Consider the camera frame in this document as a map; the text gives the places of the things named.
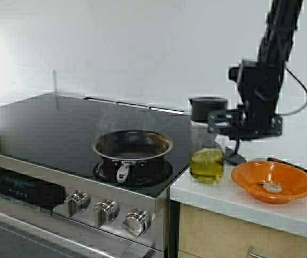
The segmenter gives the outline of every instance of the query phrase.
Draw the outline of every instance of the black cable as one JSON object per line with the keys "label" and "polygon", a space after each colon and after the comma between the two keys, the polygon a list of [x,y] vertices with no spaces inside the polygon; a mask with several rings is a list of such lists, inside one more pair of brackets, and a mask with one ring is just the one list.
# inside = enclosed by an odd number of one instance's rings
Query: black cable
{"label": "black cable", "polygon": [[286,116],[291,116],[292,114],[296,114],[296,113],[299,113],[300,111],[302,111],[306,106],[307,106],[307,88],[306,86],[298,79],[298,77],[296,75],[294,75],[292,73],[292,71],[290,69],[288,69],[288,67],[286,67],[286,71],[289,73],[290,76],[293,77],[293,79],[295,79],[299,85],[303,88],[303,90],[305,91],[306,93],[306,102],[301,106],[299,107],[298,109],[294,110],[294,111],[291,111],[289,113],[281,113],[281,114],[277,114],[279,116],[283,116],[283,117],[286,117]]}
{"label": "black cable", "polygon": [[231,152],[231,154],[228,157],[234,156],[238,153],[239,145],[240,145],[240,139],[236,138],[235,141],[236,141],[235,149]]}

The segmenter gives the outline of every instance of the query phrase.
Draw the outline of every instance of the countertop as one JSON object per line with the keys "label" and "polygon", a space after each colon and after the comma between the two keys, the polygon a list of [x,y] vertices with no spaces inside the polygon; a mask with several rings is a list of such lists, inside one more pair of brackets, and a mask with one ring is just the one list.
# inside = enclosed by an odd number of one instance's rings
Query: countertop
{"label": "countertop", "polygon": [[280,205],[262,203],[232,181],[232,169],[225,165],[216,185],[197,181],[187,169],[171,186],[170,199],[307,237],[307,198]]}

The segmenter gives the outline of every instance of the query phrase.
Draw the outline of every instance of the cabinet drawer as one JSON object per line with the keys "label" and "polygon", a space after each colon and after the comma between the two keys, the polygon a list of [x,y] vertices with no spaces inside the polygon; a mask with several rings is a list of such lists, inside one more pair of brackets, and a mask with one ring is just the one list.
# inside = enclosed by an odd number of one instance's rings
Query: cabinet drawer
{"label": "cabinet drawer", "polygon": [[307,238],[181,205],[179,249],[201,258],[307,258]]}

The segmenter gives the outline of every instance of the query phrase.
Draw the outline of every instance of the oven knob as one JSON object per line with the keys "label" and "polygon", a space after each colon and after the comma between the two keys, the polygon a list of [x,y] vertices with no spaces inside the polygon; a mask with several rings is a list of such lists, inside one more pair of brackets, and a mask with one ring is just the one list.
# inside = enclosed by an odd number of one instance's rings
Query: oven knob
{"label": "oven knob", "polygon": [[76,213],[82,213],[88,207],[89,203],[89,194],[76,190],[65,198],[64,207],[68,216],[72,217]]}
{"label": "oven knob", "polygon": [[150,227],[151,216],[147,211],[132,210],[127,214],[122,225],[131,235],[137,238]]}
{"label": "oven knob", "polygon": [[119,214],[119,204],[112,200],[103,200],[94,207],[94,224],[97,227],[111,223]]}

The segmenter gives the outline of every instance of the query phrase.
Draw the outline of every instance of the pan handle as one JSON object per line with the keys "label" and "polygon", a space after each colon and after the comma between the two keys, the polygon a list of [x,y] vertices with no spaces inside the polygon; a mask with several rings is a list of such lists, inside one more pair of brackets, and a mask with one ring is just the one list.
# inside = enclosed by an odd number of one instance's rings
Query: pan handle
{"label": "pan handle", "polygon": [[122,162],[121,167],[116,172],[116,180],[118,183],[123,183],[126,181],[131,163]]}

